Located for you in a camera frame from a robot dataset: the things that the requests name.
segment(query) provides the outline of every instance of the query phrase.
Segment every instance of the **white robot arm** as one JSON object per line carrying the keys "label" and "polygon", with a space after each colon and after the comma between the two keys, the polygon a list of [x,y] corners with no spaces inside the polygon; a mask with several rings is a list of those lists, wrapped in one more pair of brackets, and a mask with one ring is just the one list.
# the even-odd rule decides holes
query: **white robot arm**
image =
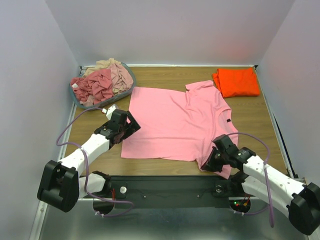
{"label": "white robot arm", "polygon": [[216,147],[213,147],[210,157],[202,166],[203,170],[216,172],[221,171],[223,165],[231,165],[240,170],[232,178],[244,193],[268,204],[272,199],[273,207],[288,217],[291,224],[303,234],[310,235],[319,227],[320,188],[317,185],[306,185],[284,175],[266,164],[252,150],[246,147],[238,149],[228,135],[221,135],[213,142]]}
{"label": "white robot arm", "polygon": [[80,174],[97,157],[115,144],[121,143],[140,129],[129,111],[117,109],[114,105],[104,112],[109,119],[94,131],[89,140],[59,162],[49,161],[43,170],[37,198],[64,212],[70,211],[79,198],[87,192],[103,190],[108,175],[95,171],[88,176],[85,191],[85,177]]}

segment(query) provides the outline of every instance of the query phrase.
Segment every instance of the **wooden table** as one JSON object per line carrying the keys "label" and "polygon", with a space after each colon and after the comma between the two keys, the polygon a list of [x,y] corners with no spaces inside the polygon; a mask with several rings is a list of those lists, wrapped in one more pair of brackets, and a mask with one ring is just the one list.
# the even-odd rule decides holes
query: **wooden table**
{"label": "wooden table", "polygon": [[[133,67],[132,71],[139,87],[171,89],[185,92],[186,84],[212,80],[216,67]],[[287,174],[287,169],[280,152],[278,141],[270,120],[262,94],[258,97],[231,97],[226,102],[232,109],[232,122],[239,132],[253,134],[261,138],[270,148],[269,164]],[[120,109],[128,110],[130,96],[116,104]],[[82,109],[77,108],[77,116]],[[100,111],[90,111],[81,116],[72,126],[69,141],[83,144],[94,130],[107,121]],[[110,175],[210,175],[201,172],[196,161],[175,161],[167,159],[126,159],[121,158],[122,144],[117,144],[110,151],[102,154],[90,165],[90,172],[101,171]],[[238,147],[248,147],[261,158],[267,151],[263,145],[248,136],[239,136]],[[76,148],[68,146],[66,156]]]}

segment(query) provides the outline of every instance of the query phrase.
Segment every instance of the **folded orange shirt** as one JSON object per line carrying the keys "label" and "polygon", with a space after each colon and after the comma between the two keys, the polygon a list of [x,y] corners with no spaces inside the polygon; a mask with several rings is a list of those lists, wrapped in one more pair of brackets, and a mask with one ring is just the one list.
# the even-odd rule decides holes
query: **folded orange shirt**
{"label": "folded orange shirt", "polygon": [[224,98],[260,95],[257,76],[252,67],[247,69],[218,68],[212,77]]}

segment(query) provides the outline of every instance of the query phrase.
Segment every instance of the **gray basket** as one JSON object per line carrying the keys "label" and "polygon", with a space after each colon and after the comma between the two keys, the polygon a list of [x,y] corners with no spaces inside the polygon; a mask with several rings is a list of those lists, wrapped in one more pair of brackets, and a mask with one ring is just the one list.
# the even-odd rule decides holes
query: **gray basket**
{"label": "gray basket", "polygon": [[114,103],[114,102],[116,102],[116,101],[118,101],[118,100],[120,100],[120,99],[122,99],[122,98],[124,98],[124,97],[126,97],[126,96],[128,96],[128,95],[130,95],[130,94],[132,93],[132,91],[134,90],[134,87],[137,85],[137,80],[136,80],[136,77],[135,77],[134,73],[131,71],[130,67],[128,67],[128,66],[127,66],[125,63],[123,63],[123,62],[122,62],[121,64],[125,67],[125,69],[127,69],[127,71],[129,72],[129,74],[131,75],[131,77],[132,77],[132,79],[133,79],[133,85],[132,85],[132,87],[131,87],[129,90],[124,91],[124,92],[121,92],[121,93],[119,93],[118,95],[113,96],[113,97],[111,97],[111,98],[109,98],[109,99],[107,99],[107,100],[105,100],[105,101],[99,102],[99,103],[97,103],[97,104],[95,104],[95,105],[92,105],[92,106],[83,106],[83,105],[78,101],[78,99],[76,98],[76,95],[75,95],[72,87],[71,87],[70,84],[69,84],[69,92],[70,92],[70,94],[71,94],[72,100],[74,101],[75,105],[76,105],[77,107],[79,107],[79,108],[82,108],[82,109],[90,109],[90,108],[94,108],[94,107],[96,107],[96,108],[102,108],[102,107],[104,107],[104,106],[106,106],[106,105],[108,105],[108,104],[112,104],[112,103]]}

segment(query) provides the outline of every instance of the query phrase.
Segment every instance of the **white enclosure wall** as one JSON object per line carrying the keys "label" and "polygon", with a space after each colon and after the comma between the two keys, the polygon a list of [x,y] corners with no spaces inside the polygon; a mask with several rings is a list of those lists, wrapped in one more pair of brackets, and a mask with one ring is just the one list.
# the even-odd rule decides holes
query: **white enclosure wall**
{"label": "white enclosure wall", "polygon": [[43,0],[0,8],[0,239],[29,239],[45,163],[66,125],[78,64]]}
{"label": "white enclosure wall", "polygon": [[297,0],[259,67],[260,84],[299,177],[320,185],[320,1]]}
{"label": "white enclosure wall", "polygon": [[294,0],[46,2],[80,65],[255,65]]}

